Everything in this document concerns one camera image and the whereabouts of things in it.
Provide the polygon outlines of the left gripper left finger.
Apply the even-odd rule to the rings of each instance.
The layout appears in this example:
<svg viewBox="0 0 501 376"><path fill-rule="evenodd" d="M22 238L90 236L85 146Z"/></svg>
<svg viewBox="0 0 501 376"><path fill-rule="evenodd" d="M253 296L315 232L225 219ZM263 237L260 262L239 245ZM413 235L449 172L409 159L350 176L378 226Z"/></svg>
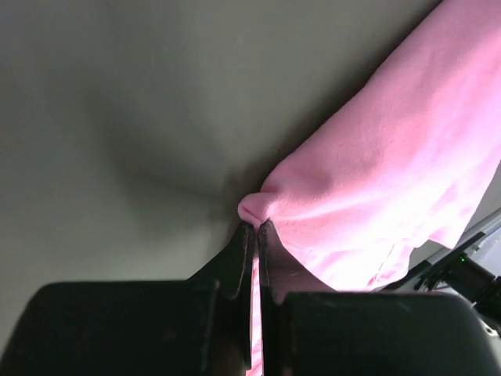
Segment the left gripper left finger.
<svg viewBox="0 0 501 376"><path fill-rule="evenodd" d="M186 280L59 282L29 300L4 375L243 375L251 366L253 231Z"/></svg>

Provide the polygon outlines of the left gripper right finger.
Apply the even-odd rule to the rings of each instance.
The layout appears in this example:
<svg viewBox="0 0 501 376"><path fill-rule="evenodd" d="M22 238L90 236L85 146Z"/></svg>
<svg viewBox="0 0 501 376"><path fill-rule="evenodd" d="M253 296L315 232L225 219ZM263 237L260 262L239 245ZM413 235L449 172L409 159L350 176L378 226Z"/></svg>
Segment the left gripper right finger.
<svg viewBox="0 0 501 376"><path fill-rule="evenodd" d="M481 318L454 291L339 292L258 231L265 375L497 375Z"/></svg>

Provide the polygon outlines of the pink t-shirt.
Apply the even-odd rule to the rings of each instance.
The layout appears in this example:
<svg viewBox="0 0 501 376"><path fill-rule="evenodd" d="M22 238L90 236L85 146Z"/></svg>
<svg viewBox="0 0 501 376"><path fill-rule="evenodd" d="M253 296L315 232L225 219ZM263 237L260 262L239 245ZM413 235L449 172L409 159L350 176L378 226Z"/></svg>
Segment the pink t-shirt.
<svg viewBox="0 0 501 376"><path fill-rule="evenodd" d="M500 4L444 1L238 213L327 286L371 291L456 246L499 162Z"/></svg>

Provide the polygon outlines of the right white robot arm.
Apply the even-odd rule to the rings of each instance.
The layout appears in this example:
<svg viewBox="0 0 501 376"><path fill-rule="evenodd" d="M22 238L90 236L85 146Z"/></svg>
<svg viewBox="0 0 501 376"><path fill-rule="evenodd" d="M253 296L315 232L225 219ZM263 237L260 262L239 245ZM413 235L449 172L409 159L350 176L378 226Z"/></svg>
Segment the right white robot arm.
<svg viewBox="0 0 501 376"><path fill-rule="evenodd" d="M445 254L436 252L423 260L385 291L454 291L477 311L486 333L500 336L500 277L472 259L488 235L479 232Z"/></svg>

